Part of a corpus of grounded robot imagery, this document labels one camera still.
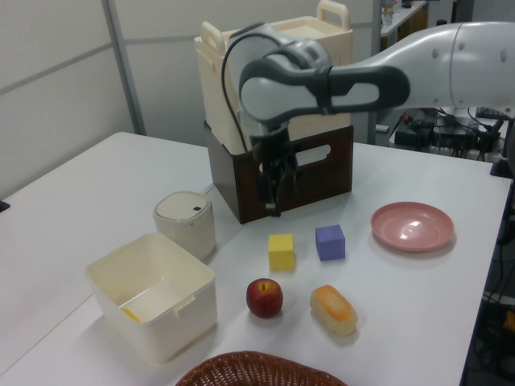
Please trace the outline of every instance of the yellow cube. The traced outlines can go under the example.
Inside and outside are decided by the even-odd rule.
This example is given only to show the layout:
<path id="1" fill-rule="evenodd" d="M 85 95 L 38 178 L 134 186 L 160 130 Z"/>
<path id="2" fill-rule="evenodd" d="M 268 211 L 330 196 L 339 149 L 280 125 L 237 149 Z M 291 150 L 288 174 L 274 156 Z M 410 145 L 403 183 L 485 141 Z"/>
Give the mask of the yellow cube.
<path id="1" fill-rule="evenodd" d="M 293 235 L 270 235 L 268 239 L 268 262 L 270 270 L 295 269 Z"/>

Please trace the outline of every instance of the purple cube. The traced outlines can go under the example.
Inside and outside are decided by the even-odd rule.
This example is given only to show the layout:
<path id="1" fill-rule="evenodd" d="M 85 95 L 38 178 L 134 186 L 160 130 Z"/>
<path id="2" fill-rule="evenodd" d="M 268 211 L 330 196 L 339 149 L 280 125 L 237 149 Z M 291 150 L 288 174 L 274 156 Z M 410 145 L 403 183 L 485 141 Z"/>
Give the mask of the purple cube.
<path id="1" fill-rule="evenodd" d="M 345 258 L 345 236 L 339 225 L 316 228 L 315 241 L 320 261 Z"/>

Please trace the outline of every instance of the dark wooden box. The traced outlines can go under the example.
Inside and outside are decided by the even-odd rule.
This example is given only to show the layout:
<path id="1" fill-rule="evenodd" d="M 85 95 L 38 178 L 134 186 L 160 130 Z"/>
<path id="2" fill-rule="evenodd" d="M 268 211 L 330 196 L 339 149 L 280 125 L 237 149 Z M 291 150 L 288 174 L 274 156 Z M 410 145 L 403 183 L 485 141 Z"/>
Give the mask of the dark wooden box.
<path id="1" fill-rule="evenodd" d="M 256 178 L 259 164 L 252 154 L 232 155 L 221 145 L 209 125 L 204 123 L 212 180 L 241 224 L 267 217 L 265 206 L 259 202 Z M 321 161 L 299 166 L 297 169 L 297 195 L 286 189 L 279 194 L 281 211 L 302 207 L 309 203 L 347 193 L 352 190 L 353 127 L 293 141 L 295 153 L 329 145 L 331 151 Z"/>

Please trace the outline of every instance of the white wall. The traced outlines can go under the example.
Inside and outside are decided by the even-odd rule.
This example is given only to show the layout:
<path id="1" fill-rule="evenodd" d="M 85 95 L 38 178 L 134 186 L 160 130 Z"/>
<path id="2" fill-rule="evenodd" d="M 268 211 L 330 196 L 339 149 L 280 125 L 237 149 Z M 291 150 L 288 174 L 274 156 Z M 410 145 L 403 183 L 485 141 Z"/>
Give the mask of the white wall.
<path id="1" fill-rule="evenodd" d="M 133 130 L 100 0 L 0 0 L 0 199 Z"/>
<path id="2" fill-rule="evenodd" d="M 340 2 L 351 13 L 355 59 L 369 57 L 377 0 Z M 146 134 L 204 145 L 204 104 L 193 44 L 203 21 L 230 31 L 256 22 L 315 16 L 318 3 L 319 0 L 109 0 L 117 19 L 131 92 Z M 376 51 L 379 29 L 377 24 Z M 369 115 L 356 114 L 354 121 L 356 139 L 367 142 Z"/>
<path id="3" fill-rule="evenodd" d="M 472 21 L 515 23 L 515 0 L 474 0 Z"/>

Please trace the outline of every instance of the pink plate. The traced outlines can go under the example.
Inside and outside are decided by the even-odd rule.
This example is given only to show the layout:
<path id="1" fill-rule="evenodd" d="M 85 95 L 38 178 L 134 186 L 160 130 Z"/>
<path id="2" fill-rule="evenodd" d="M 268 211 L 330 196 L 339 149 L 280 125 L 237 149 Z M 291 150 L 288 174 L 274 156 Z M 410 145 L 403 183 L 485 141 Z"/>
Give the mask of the pink plate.
<path id="1" fill-rule="evenodd" d="M 424 203 L 391 203 L 376 210 L 370 220 L 380 241 L 408 252 L 440 248 L 454 234 L 451 218 Z"/>

